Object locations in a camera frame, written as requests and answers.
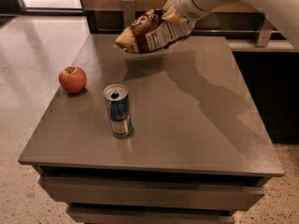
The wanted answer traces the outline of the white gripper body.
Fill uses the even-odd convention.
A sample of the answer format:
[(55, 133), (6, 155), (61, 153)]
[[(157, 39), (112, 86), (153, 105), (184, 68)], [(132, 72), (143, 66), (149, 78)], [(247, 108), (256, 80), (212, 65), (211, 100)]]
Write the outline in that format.
[(180, 22), (197, 22), (208, 16), (216, 7), (226, 6), (237, 0), (175, 0), (175, 11)]

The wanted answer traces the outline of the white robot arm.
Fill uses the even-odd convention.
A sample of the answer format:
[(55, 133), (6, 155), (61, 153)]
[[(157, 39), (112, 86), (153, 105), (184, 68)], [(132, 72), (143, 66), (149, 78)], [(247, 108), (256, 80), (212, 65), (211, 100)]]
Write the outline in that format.
[(254, 7), (299, 50), (299, 0), (168, 0), (163, 19), (172, 23), (196, 22), (221, 7), (241, 1)]

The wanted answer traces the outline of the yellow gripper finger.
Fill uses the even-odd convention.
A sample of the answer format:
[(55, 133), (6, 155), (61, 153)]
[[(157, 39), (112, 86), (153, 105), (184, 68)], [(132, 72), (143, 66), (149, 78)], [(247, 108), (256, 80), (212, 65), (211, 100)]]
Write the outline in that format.
[(164, 10), (168, 11), (171, 6), (175, 4), (175, 0), (167, 0), (167, 2), (164, 4)]
[(188, 23), (188, 20), (183, 16), (180, 16), (176, 10), (167, 10), (162, 15), (162, 19), (175, 24)]

